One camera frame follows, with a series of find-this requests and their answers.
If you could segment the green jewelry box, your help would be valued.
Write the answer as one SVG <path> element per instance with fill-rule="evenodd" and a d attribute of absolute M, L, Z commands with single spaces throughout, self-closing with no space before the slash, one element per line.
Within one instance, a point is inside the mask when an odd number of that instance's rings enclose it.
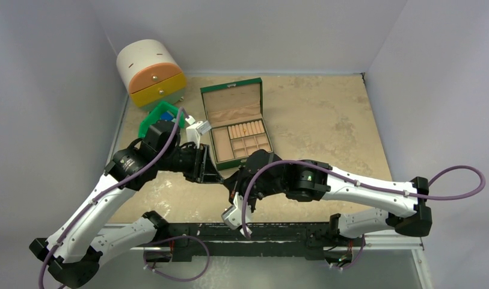
<path fill-rule="evenodd" d="M 259 119 L 262 119 L 266 126 L 263 118 L 263 81 L 261 78 L 202 87 L 200 93 L 205 115 L 212 129 Z M 227 170 L 244 164 L 248 157 L 224 163 L 217 162 L 211 130 L 209 135 L 216 168 Z"/>

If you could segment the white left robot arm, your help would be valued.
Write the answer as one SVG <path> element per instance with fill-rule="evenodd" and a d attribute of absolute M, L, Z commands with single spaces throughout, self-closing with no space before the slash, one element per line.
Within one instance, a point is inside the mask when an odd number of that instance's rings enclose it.
<path fill-rule="evenodd" d="M 159 172 L 180 172 L 198 184 L 221 184 L 210 147 L 180 143 L 176 132 L 154 132 L 114 154 L 89 197 L 57 232 L 36 238 L 30 251 L 62 287 L 79 288 L 110 259 L 139 245 L 173 245 L 180 235 L 155 211 L 118 231 L 100 235 L 114 213 Z"/>

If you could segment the green jewelry tray insert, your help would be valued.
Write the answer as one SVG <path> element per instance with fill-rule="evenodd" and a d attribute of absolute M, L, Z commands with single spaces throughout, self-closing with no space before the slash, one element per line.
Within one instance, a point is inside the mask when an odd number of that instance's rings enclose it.
<path fill-rule="evenodd" d="M 218 163 L 244 159 L 258 150 L 273 151 L 262 119 L 214 128 L 211 134 Z"/>

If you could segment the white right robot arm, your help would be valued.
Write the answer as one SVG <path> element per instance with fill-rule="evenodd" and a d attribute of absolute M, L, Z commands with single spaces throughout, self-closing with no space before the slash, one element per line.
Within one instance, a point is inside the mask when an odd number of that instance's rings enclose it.
<path fill-rule="evenodd" d="M 384 181 L 319 161 L 282 160 L 261 149 L 253 152 L 224 186 L 231 206 L 223 212 L 222 220 L 243 235 L 251 234 L 242 226 L 251 222 L 256 201 L 275 194 L 297 202 L 341 200 L 368 206 L 366 211 L 330 217 L 327 237 L 335 245 L 388 229 L 408 237 L 426 237 L 432 227 L 432 212 L 424 199 L 429 184 L 423 177 Z"/>

